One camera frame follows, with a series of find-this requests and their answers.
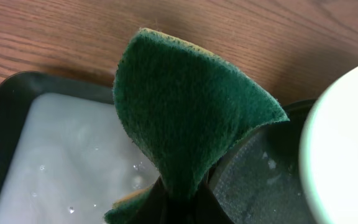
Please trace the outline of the green yellow sponge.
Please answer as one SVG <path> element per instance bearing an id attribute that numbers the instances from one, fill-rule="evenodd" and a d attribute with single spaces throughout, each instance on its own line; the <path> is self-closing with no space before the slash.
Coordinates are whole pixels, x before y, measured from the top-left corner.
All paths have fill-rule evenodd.
<path id="1" fill-rule="evenodd" d="M 233 64 L 148 28 L 124 51 L 113 98 L 125 132 L 159 171 L 167 193 L 161 223 L 195 223 L 195 193 L 210 168 L 253 130 L 288 120 Z M 115 202 L 104 220 L 129 221 L 152 187 Z"/>

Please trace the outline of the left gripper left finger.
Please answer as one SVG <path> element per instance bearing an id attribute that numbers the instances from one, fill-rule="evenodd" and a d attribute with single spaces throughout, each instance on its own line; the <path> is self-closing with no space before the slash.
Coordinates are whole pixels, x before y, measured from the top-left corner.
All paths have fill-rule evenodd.
<path id="1" fill-rule="evenodd" d="M 142 206 L 126 224 L 159 224 L 167 202 L 167 193 L 161 178 L 153 184 Z"/>

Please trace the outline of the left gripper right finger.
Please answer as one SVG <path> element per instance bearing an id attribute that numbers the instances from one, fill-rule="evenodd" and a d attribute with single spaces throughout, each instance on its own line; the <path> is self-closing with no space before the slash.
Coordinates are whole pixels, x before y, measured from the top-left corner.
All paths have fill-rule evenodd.
<path id="1" fill-rule="evenodd" d="M 205 174 L 195 193 L 194 221 L 196 224 L 233 224 L 220 206 L 208 185 L 209 174 Z"/>

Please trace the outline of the light blue plate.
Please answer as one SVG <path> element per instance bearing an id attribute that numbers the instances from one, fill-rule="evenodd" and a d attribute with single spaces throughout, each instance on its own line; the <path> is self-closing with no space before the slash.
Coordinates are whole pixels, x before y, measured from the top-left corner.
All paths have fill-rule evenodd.
<path id="1" fill-rule="evenodd" d="M 299 167 L 317 223 L 358 224 L 358 67 L 313 105 L 300 138 Z"/>

